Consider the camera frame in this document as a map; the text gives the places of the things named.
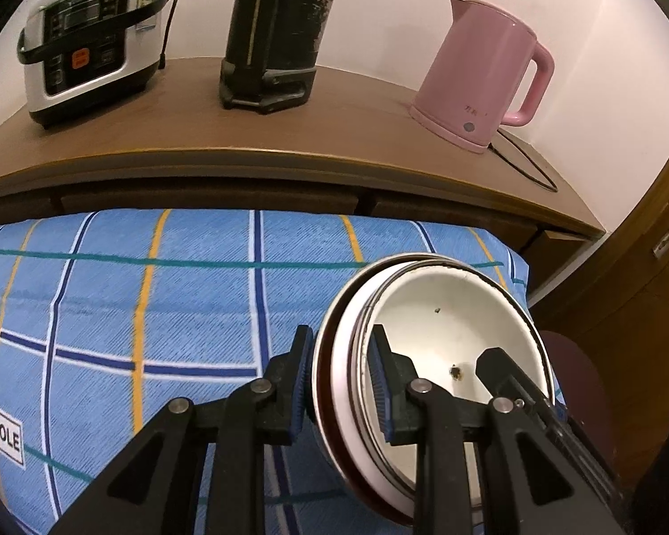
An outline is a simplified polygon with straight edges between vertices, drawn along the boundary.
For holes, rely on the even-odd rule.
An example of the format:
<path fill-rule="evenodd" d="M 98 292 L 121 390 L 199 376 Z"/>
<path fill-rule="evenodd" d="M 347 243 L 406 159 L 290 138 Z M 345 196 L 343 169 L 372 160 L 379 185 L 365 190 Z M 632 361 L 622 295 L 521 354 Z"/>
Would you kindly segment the red plastic bowl pink inside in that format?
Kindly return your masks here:
<path fill-rule="evenodd" d="M 455 397 L 491 398 L 475 375 L 490 346 L 533 346 L 527 310 L 486 274 L 458 259 L 406 252 L 355 274 L 328 308 L 313 355 L 313 403 L 324 450 L 353 493 L 381 516 L 414 517 L 416 450 L 391 447 L 379 429 L 366 363 L 368 336 L 382 325 L 392 351 Z"/>

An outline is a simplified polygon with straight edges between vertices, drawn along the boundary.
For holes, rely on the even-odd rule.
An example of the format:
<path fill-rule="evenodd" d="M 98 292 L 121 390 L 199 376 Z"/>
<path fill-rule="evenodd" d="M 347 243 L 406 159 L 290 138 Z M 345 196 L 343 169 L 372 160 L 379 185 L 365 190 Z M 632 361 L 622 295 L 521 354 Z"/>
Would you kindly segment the brown wooden door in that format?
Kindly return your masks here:
<path fill-rule="evenodd" d="M 627 219 L 532 313 L 595 364 L 608 397 L 614 467 L 635 487 L 669 436 L 669 160 Z"/>

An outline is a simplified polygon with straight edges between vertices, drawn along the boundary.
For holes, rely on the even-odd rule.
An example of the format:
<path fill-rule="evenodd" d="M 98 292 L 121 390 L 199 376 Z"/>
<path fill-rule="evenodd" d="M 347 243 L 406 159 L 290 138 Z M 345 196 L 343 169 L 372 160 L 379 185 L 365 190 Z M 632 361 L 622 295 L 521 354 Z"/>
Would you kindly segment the brown wooden sideboard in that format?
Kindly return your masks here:
<path fill-rule="evenodd" d="M 472 153 L 411 119 L 411 92 L 320 69 L 309 102 L 227 110 L 215 59 L 179 59 L 144 92 L 66 127 L 0 126 L 0 223 L 117 208 L 293 210 L 479 227 L 543 283 L 601 237 L 596 216 L 521 140 Z"/>

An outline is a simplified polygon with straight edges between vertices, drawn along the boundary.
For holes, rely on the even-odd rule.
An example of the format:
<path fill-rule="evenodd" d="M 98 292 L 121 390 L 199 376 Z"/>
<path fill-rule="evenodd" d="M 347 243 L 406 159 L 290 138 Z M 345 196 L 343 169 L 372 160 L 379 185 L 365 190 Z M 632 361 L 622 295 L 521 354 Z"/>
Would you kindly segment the pink electric kettle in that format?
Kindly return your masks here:
<path fill-rule="evenodd" d="M 409 113 L 458 148 L 482 153 L 501 126 L 532 121 L 555 61 L 527 24 L 479 0 L 450 0 L 452 25 Z"/>

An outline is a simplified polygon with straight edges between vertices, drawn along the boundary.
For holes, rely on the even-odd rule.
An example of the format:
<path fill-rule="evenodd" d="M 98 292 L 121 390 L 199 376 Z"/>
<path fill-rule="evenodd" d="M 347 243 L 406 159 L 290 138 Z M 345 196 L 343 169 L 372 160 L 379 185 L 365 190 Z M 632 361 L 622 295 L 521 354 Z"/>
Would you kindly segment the black tall thermos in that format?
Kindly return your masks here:
<path fill-rule="evenodd" d="M 235 0 L 219 99 L 271 114 L 305 104 L 333 0 Z"/>

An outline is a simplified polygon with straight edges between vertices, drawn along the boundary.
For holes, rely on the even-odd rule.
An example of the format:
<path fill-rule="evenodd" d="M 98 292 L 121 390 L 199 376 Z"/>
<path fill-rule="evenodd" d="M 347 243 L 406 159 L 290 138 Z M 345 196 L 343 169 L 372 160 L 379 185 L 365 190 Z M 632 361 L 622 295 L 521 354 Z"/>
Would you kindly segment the white black rice cooker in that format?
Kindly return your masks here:
<path fill-rule="evenodd" d="M 143 91 L 165 68 L 178 0 L 38 0 L 17 40 L 26 107 L 45 129 Z"/>

